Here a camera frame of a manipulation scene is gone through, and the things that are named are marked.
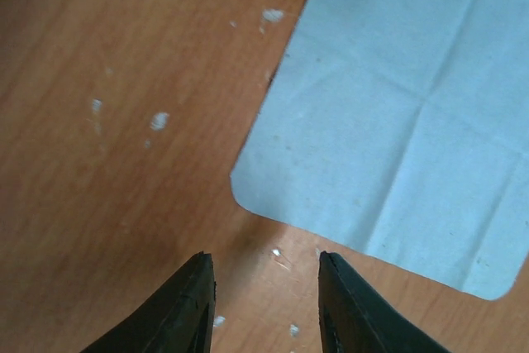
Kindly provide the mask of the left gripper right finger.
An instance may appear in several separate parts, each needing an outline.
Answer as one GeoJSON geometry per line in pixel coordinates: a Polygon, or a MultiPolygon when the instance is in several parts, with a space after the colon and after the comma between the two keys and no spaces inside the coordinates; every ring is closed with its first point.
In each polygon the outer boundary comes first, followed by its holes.
{"type": "Polygon", "coordinates": [[[335,252],[319,255],[318,312],[324,352],[447,351],[335,252]]]}

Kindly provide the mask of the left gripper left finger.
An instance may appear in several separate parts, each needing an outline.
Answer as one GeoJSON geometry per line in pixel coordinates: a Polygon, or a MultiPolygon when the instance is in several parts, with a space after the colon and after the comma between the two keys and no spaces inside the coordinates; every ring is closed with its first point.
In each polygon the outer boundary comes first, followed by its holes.
{"type": "Polygon", "coordinates": [[[85,352],[209,352],[216,282],[212,256],[193,255],[131,315],[85,352]]]}

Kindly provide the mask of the light blue cleaning cloth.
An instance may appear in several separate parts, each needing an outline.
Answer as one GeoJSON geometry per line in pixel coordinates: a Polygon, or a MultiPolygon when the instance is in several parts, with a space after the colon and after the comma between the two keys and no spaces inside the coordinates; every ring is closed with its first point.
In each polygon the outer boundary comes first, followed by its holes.
{"type": "Polygon", "coordinates": [[[528,254],[528,0],[307,0],[231,191],[501,298],[528,254]]]}

